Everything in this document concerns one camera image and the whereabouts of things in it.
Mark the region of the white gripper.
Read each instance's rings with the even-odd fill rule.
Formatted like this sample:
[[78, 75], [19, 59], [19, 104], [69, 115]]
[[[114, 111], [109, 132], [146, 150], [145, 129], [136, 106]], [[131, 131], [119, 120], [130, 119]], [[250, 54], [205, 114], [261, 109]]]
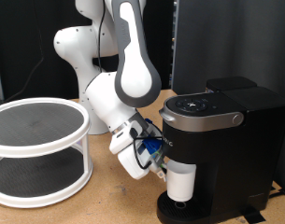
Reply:
[[167, 165], [160, 149], [148, 141], [137, 141], [118, 154], [118, 159], [127, 173], [134, 179], [141, 179], [152, 171], [166, 180]]

